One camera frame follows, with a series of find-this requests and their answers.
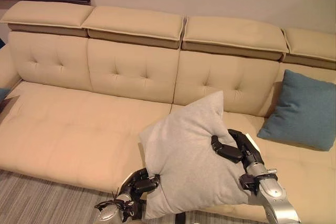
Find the beige sofa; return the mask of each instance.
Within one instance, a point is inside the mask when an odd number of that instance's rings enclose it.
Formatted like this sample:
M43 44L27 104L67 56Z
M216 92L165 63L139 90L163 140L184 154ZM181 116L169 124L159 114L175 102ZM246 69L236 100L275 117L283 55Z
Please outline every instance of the beige sofa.
M145 166L138 134L147 125L223 90L225 124L256 141L303 223L336 223L335 144L322 152L256 136L285 69L336 82L334 35L25 1L2 22L13 31L0 50L0 87L12 88L0 106L1 169L116 191ZM261 206L204 210L266 222Z

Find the gray pillow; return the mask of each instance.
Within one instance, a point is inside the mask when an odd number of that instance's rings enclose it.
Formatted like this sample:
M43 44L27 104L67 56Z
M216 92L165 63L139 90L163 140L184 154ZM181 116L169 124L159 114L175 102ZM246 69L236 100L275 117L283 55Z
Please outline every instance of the gray pillow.
M258 137L329 150L336 137L336 87L285 70L275 111Z
M248 203L250 193L238 180L245 173L242 163L218 156L211 147L212 135L237 147L222 115L220 91L171 113L140 134L148 173L161 177L159 187L147 196L146 219Z

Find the floor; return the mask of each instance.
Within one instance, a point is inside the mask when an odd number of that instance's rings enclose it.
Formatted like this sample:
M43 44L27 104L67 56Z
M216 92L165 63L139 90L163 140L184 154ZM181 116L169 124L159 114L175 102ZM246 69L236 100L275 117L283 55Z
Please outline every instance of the floor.
M0 170L1 224L92 224L93 206L111 199L108 193L62 185ZM174 215L146 221L173 224ZM200 211L186 213L186 224L261 224Z

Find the headrest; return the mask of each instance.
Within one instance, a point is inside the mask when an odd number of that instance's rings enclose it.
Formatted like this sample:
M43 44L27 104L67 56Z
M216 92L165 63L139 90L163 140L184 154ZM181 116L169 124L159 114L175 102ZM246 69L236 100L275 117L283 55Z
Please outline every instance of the headrest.
M20 1L1 19L12 30L87 37L81 25L92 6L60 2Z
M178 48L183 17L175 14L113 6L98 6L82 27L91 38Z
M226 17L189 17L182 49L271 60L288 52L279 27Z
M336 35L299 28L283 29L289 54L287 63L336 69Z

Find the blue pillow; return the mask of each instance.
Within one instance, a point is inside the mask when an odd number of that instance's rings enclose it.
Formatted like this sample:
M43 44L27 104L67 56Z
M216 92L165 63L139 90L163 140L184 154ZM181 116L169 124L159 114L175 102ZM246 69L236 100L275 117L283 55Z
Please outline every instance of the blue pillow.
M0 102L2 102L6 95L10 92L10 89L3 89L3 88L0 88Z
M336 137L336 86L286 69L275 111L257 136L328 151Z

